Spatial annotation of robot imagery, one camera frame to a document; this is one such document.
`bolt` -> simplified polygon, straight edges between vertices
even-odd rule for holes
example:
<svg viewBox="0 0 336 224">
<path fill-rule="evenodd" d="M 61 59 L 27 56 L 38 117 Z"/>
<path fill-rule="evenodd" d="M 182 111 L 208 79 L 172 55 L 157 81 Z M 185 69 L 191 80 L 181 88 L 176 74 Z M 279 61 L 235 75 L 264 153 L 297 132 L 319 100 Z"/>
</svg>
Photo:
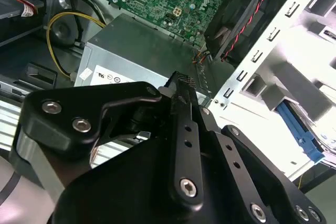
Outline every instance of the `bolt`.
<svg viewBox="0 0 336 224">
<path fill-rule="evenodd" d="M 186 196 L 191 198 L 196 196 L 196 186 L 191 180 L 187 178 L 181 179 L 180 187 L 182 191 L 186 194 Z"/>
<path fill-rule="evenodd" d="M 321 222 L 321 218 L 320 216 L 310 207 L 308 208 L 309 212 L 311 213 L 311 215 L 313 215 L 313 217 L 318 221 Z"/>
<path fill-rule="evenodd" d="M 152 95 L 156 95 L 156 91 L 152 89 L 151 87 L 147 87 L 147 91 L 151 93 Z"/>
<path fill-rule="evenodd" d="M 77 118 L 72 122 L 72 127 L 81 133 L 88 132 L 91 129 L 91 124 L 88 120 Z"/>
<path fill-rule="evenodd" d="M 264 211 L 257 204 L 251 204 L 251 211 L 253 215 L 261 222 L 266 222 L 266 215 Z"/>
<path fill-rule="evenodd" d="M 42 104 L 42 109 L 48 114 L 58 114 L 61 112 L 62 106 L 57 102 L 48 101 Z"/>
<path fill-rule="evenodd" d="M 305 221 L 309 220 L 307 213 L 300 206 L 296 206 L 296 211 L 303 220 Z"/>
<path fill-rule="evenodd" d="M 231 128 L 233 134 L 235 134 L 236 136 L 239 136 L 239 131 L 237 131 L 237 129 L 235 128 Z"/>
<path fill-rule="evenodd" d="M 207 115 L 210 115 L 210 111 L 207 109 L 207 108 L 202 108 L 202 111 L 207 114 Z"/>
</svg>

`slot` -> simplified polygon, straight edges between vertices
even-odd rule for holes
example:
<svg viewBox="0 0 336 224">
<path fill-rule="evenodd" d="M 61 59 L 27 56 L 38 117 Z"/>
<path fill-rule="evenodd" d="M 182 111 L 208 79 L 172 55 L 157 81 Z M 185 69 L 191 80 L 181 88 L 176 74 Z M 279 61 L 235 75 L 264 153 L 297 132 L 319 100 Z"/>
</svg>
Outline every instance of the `slot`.
<svg viewBox="0 0 336 224">
<path fill-rule="evenodd" d="M 288 9 L 288 11 L 285 14 L 285 16 L 290 18 L 295 13 L 295 11 L 299 8 L 299 6 L 300 6 L 299 4 L 297 4 L 296 2 L 294 2 L 292 4 L 292 6 Z"/>
<path fill-rule="evenodd" d="M 233 91 L 234 91 L 234 90 L 231 90 L 231 88 L 228 88 L 228 89 L 226 90 L 226 92 L 224 93 L 223 96 L 224 96 L 225 98 L 229 98 L 229 97 L 232 95 Z"/>
<path fill-rule="evenodd" d="M 244 73 L 244 71 L 240 72 L 238 77 L 236 78 L 237 81 L 242 81 L 247 75 L 247 72 Z"/>
<path fill-rule="evenodd" d="M 280 32 L 280 29 L 277 31 L 277 28 L 275 27 L 273 32 L 267 38 L 267 40 L 273 41 L 278 36 L 279 32 Z"/>
<path fill-rule="evenodd" d="M 12 89 L 12 93 L 15 94 L 15 95 L 18 95 L 20 97 L 25 96 L 21 91 L 18 91 L 17 89 Z"/>
<path fill-rule="evenodd" d="M 258 54 L 259 54 L 259 50 L 257 51 L 257 53 L 253 56 L 251 60 L 253 63 L 256 63 L 260 59 L 260 57 L 263 55 L 262 52 L 259 55 Z"/>
</svg>

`mounting hole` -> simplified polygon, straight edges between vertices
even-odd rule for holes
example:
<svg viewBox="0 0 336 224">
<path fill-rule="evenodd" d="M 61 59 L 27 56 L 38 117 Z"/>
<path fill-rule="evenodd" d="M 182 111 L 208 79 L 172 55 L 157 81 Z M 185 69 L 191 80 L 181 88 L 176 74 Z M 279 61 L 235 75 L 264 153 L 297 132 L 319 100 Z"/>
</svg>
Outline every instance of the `mounting hole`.
<svg viewBox="0 0 336 224">
<path fill-rule="evenodd" d="M 239 165 L 237 162 L 233 162 L 233 164 L 234 164 L 238 169 L 240 169 L 240 165 Z"/>
<path fill-rule="evenodd" d="M 189 148 L 193 147 L 193 145 L 188 140 L 184 140 L 184 144 Z"/>
</svg>

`white label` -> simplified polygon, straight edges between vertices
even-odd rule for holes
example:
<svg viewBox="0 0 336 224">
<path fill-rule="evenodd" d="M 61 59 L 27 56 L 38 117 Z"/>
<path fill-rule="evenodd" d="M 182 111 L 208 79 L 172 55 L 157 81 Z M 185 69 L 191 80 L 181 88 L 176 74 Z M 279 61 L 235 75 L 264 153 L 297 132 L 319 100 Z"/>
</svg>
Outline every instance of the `white label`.
<svg viewBox="0 0 336 224">
<path fill-rule="evenodd" d="M 133 80 L 109 69 L 96 65 L 90 85 L 114 84 L 124 82 L 133 82 Z"/>
<path fill-rule="evenodd" d="M 86 68 L 80 75 L 79 78 L 85 81 L 92 74 L 92 70 Z"/>
<path fill-rule="evenodd" d="M 26 4 L 24 5 L 23 13 L 21 14 L 21 17 L 31 17 L 34 15 L 34 10 Z"/>
</svg>

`hole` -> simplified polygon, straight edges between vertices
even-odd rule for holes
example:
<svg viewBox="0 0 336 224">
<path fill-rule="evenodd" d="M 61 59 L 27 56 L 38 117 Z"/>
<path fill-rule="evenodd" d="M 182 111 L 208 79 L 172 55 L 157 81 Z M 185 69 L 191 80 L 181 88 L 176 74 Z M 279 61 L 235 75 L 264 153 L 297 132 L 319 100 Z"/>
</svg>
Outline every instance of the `hole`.
<svg viewBox="0 0 336 224">
<path fill-rule="evenodd" d="M 256 209 L 256 213 L 259 217 L 262 217 L 263 216 L 263 213 L 259 210 L 259 209 Z"/>
<path fill-rule="evenodd" d="M 240 169 L 240 165 L 237 162 L 233 162 L 234 166 L 236 166 L 236 168 Z"/>
<path fill-rule="evenodd" d="M 244 71 L 240 72 L 240 74 L 237 77 L 237 81 L 242 81 L 247 75 L 247 72 L 244 74 Z"/>
<path fill-rule="evenodd" d="M 234 90 L 231 90 L 231 88 L 228 88 L 225 92 L 225 94 L 223 95 L 225 98 L 229 98 Z"/>
<path fill-rule="evenodd" d="M 277 35 L 280 32 L 280 29 L 277 32 L 276 32 L 276 30 L 277 30 L 277 28 L 275 27 L 274 31 L 269 35 L 269 37 L 267 38 L 267 40 L 273 41 L 277 37 Z"/>
<path fill-rule="evenodd" d="M 295 11 L 299 8 L 299 6 L 300 6 L 299 4 L 294 2 L 292 6 L 289 8 L 288 12 L 285 14 L 285 16 L 290 18 L 295 13 Z"/>
<path fill-rule="evenodd" d="M 184 144 L 189 148 L 193 147 L 193 145 L 188 140 L 184 140 Z"/>
<path fill-rule="evenodd" d="M 18 95 L 20 97 L 24 97 L 25 96 L 21 91 L 16 90 L 16 89 L 12 89 L 12 93 L 15 94 L 15 95 Z"/>
<path fill-rule="evenodd" d="M 258 54 L 259 54 L 259 50 L 257 51 L 257 53 L 252 58 L 253 63 L 256 63 L 260 59 L 260 57 L 263 55 L 262 52 L 259 55 Z"/>
</svg>

